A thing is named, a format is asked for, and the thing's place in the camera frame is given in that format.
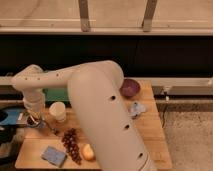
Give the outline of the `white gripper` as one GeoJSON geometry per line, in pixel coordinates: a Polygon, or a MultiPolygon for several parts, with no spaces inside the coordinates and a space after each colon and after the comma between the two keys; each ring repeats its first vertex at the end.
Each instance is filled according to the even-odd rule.
{"type": "Polygon", "coordinates": [[[45,96],[43,93],[24,96],[23,102],[27,110],[38,114],[40,123],[45,122],[45,115],[42,112],[45,107],[45,96]]]}

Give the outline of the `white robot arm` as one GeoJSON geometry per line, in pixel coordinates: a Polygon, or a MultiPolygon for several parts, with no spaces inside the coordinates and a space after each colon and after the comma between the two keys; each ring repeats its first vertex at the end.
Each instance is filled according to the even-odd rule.
{"type": "Polygon", "coordinates": [[[30,65],[11,83],[33,107],[43,88],[65,87],[102,171],[157,171],[120,95],[123,80],[117,63],[99,61],[49,72],[30,65]]]}

